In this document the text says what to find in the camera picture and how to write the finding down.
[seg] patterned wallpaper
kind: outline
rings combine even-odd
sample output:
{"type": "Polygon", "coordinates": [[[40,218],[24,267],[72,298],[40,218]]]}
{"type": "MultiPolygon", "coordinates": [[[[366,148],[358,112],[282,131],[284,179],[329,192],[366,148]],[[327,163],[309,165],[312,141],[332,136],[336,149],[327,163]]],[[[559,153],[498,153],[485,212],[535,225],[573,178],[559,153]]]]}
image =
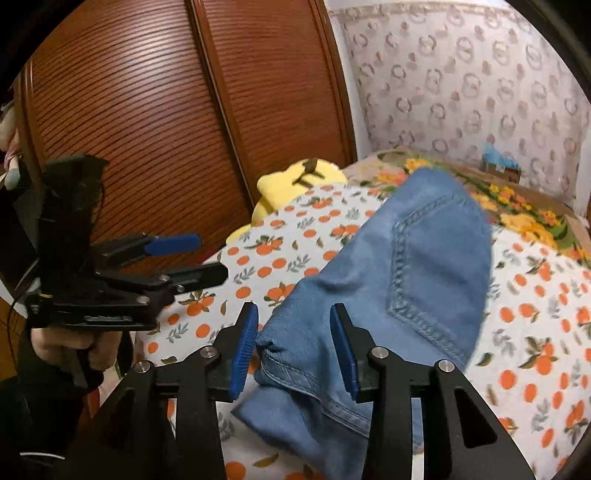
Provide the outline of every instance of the patterned wallpaper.
{"type": "Polygon", "coordinates": [[[490,142],[519,163],[524,186],[572,205],[590,105],[523,16],[451,2],[332,15],[374,150],[403,144],[478,165],[490,142]]]}

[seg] black sleeve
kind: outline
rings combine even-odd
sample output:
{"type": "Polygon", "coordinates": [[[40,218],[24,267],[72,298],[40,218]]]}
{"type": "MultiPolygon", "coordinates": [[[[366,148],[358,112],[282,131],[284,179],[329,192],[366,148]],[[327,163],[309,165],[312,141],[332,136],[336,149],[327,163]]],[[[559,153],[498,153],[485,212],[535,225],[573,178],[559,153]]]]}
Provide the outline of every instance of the black sleeve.
{"type": "Polygon", "coordinates": [[[82,399],[103,374],[93,372],[88,389],[75,386],[70,374],[37,357],[29,330],[21,336],[17,373],[0,382],[0,436],[19,451],[63,454],[76,434],[82,399]]]}

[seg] hand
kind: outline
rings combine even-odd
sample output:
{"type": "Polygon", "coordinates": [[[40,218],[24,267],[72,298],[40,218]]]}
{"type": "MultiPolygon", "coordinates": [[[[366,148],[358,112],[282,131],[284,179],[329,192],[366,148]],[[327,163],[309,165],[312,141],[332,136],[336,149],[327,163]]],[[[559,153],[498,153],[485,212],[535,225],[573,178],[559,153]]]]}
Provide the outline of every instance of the hand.
{"type": "Polygon", "coordinates": [[[95,336],[90,332],[75,332],[62,327],[31,329],[31,344],[37,356],[67,371],[64,347],[85,350],[93,370],[104,371],[117,359],[117,350],[121,341],[121,332],[102,332],[95,336]]]}

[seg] floral blanket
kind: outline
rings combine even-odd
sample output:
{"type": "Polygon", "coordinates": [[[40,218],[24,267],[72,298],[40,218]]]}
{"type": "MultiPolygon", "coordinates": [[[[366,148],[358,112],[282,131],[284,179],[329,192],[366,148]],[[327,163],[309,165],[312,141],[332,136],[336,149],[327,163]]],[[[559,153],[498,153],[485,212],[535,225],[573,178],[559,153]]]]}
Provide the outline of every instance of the floral blanket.
{"type": "Polygon", "coordinates": [[[564,213],[539,205],[539,193],[502,180],[485,180],[482,172],[422,158],[409,150],[390,150],[371,155],[345,170],[349,183],[369,187],[371,195],[384,200],[418,168],[438,168],[453,175],[497,223],[519,233],[523,241],[538,241],[558,250],[580,265],[591,268],[591,252],[585,251],[564,213]]]}

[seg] metal screw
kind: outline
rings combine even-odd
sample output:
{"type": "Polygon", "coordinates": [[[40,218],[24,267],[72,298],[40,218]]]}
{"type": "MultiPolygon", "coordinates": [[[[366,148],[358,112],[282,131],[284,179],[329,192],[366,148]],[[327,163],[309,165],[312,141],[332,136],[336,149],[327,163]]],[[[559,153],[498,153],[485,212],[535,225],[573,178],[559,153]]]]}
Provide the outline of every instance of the metal screw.
{"type": "Polygon", "coordinates": [[[207,345],[199,350],[199,355],[203,358],[213,358],[217,355],[217,349],[214,346],[207,345]]]}
{"type": "Polygon", "coordinates": [[[437,366],[445,373],[453,372],[456,369],[456,366],[451,360],[439,360],[437,366]]]}
{"type": "Polygon", "coordinates": [[[148,360],[141,360],[135,364],[134,370],[139,374],[144,374],[150,370],[151,367],[152,364],[148,360]]]}
{"type": "Polygon", "coordinates": [[[388,349],[383,346],[375,346],[371,349],[371,354],[375,358],[386,358],[389,355],[388,349]]]}

